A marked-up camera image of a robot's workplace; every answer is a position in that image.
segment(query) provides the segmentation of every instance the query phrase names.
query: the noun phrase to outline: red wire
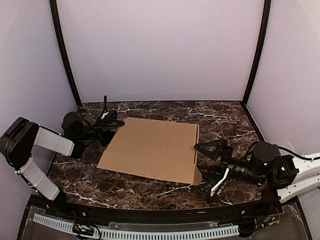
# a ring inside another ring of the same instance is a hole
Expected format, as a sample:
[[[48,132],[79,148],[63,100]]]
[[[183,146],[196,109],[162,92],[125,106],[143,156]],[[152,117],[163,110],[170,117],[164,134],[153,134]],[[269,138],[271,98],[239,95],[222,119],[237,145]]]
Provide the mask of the red wire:
[[[72,213],[73,213],[73,215],[74,215],[75,217],[77,217],[77,214],[76,214],[74,211],[73,211]],[[73,219],[73,223],[74,223],[74,224],[76,223],[76,219],[75,219],[75,218]]]
[[[280,213],[279,213],[278,208],[276,209],[276,212],[278,213],[278,217],[279,217],[279,220],[280,220]]]

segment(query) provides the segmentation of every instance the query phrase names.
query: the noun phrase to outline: cable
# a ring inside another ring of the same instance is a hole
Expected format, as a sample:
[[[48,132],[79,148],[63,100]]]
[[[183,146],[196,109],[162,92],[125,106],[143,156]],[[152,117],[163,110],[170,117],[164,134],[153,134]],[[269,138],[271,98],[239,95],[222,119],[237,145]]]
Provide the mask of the cable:
[[[264,221],[267,219],[268,215],[264,215],[263,217],[264,217],[264,218],[263,218],[261,221],[258,221],[258,222],[255,223],[255,225],[253,225],[253,226],[251,226],[251,227],[249,227],[249,228],[247,228],[247,229],[245,229],[245,230],[240,231],[240,233],[242,233],[242,234],[243,234],[243,233],[246,233],[246,232],[248,232],[248,230],[250,230],[250,229],[258,226],[259,224],[261,224],[262,222],[264,222]]]
[[[69,140],[80,139],[80,138],[84,137],[85,135],[87,135],[92,129],[94,129],[98,125],[98,123],[101,120],[101,118],[104,115],[104,113],[106,113],[108,111],[108,109],[107,109],[107,96],[106,95],[103,97],[103,102],[104,102],[103,103],[103,109],[102,109],[102,112],[100,114],[100,117],[96,119],[95,123],[92,126],[91,126],[91,124],[90,124],[90,122],[88,120],[79,117],[80,120],[82,120],[83,122],[87,123],[88,126],[89,126],[88,129],[83,134],[81,134],[80,136],[63,136],[63,137],[66,138],[66,139],[69,139]]]
[[[77,214],[76,214],[76,212],[75,211],[72,211],[71,212],[73,215],[74,215],[74,218],[73,218],[73,225],[75,225],[76,224],[76,217],[77,217]],[[80,239],[80,240],[90,240],[90,239],[92,239],[92,237],[85,237],[85,236],[81,236],[79,233],[76,233],[76,235],[74,235],[74,238],[76,238],[76,239]]]
[[[248,148],[248,150],[246,151],[245,155],[242,157],[242,159],[244,159],[245,157],[247,157],[250,153],[250,150],[254,147],[254,145],[256,145],[257,143],[259,143],[258,141],[254,141],[250,147]]]
[[[231,183],[231,179],[228,179],[228,181],[225,181],[223,187],[221,188],[221,191],[226,190],[230,186],[230,183]]]
[[[276,213],[277,213],[277,215],[278,215],[278,217],[279,217],[279,221],[280,221],[280,213],[279,213],[278,208],[276,208]]]
[[[93,140],[93,139],[94,139],[94,138],[92,137],[92,138],[90,139],[89,143],[88,143],[87,145],[85,145],[86,148],[89,147],[89,145],[92,143],[92,140]]]
[[[294,155],[295,157],[297,157],[299,159],[302,159],[302,160],[313,161],[313,160],[320,159],[320,156],[315,157],[313,159],[309,158],[309,157],[301,156],[301,155],[299,155],[299,154],[297,154],[297,153],[295,153],[295,152],[293,152],[293,151],[291,151],[291,150],[289,150],[289,149],[287,149],[287,148],[285,148],[283,146],[278,146],[278,148],[281,149],[281,150],[284,150],[284,151],[286,151],[286,152],[288,152],[288,153],[290,153],[290,154]]]
[[[246,232],[242,231],[241,233],[242,233],[242,234],[253,234],[253,233],[255,233],[256,231],[259,231],[259,230],[261,230],[261,229],[263,229],[262,226],[259,227],[259,228],[254,229],[254,230],[252,230],[252,231],[246,231]]]
[[[78,217],[75,212],[71,212],[72,214],[74,214],[74,216],[69,216],[69,215],[66,215],[66,214],[60,212],[59,210],[57,210],[57,209],[56,209],[55,207],[53,207],[52,205],[51,205],[51,207],[52,207],[52,209],[55,210],[58,214],[60,214],[60,215],[62,215],[62,216],[64,216],[64,217],[66,217],[66,218],[73,218],[73,223],[76,222],[76,219],[79,219],[79,220],[83,220],[83,221],[91,224],[92,226],[95,227],[95,229],[96,229],[96,230],[98,231],[98,233],[99,233],[99,238],[98,238],[98,240],[101,240],[101,237],[102,237],[101,231],[100,231],[100,229],[97,227],[97,225],[96,225],[95,223],[93,223],[93,222],[91,222],[91,221],[89,221],[89,220],[87,220],[87,219]]]

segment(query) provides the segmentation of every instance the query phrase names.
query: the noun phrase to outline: white cable carrier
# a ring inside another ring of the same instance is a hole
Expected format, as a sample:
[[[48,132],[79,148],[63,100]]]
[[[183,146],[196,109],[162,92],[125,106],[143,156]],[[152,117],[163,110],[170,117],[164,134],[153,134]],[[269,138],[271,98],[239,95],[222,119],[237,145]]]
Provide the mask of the white cable carrier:
[[[72,232],[73,223],[68,220],[59,220],[35,213],[33,221],[64,233],[74,234]],[[239,227],[237,225],[215,229],[177,232],[122,231],[107,228],[99,228],[99,230],[101,232],[101,239],[103,240],[210,240],[236,236],[239,234]],[[92,238],[99,238],[97,229],[94,229]]]

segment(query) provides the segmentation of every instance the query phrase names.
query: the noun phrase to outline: brown cardboard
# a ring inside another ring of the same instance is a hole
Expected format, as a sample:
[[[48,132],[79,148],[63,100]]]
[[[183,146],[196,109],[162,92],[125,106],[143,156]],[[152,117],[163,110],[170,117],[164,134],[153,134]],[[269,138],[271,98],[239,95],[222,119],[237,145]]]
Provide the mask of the brown cardboard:
[[[199,185],[197,124],[128,117],[104,151],[98,168]]]

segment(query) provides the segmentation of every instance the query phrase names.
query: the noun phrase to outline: marble tabletop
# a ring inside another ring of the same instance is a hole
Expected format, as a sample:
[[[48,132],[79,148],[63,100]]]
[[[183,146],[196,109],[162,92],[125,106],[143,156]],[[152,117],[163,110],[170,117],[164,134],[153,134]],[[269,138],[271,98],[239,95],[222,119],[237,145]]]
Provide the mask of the marble tabletop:
[[[258,141],[248,117],[237,101],[144,101],[109,102],[109,110],[125,117],[193,123],[200,126],[199,142],[227,139],[234,157],[242,156]],[[103,103],[85,103],[78,115],[94,123]],[[97,168],[104,147],[92,141],[81,159],[57,154],[48,177],[66,192],[70,203],[127,210],[182,210],[220,207],[260,199],[252,184],[231,180],[214,201],[206,203],[199,187],[129,175]],[[212,164],[199,153],[198,164]]]

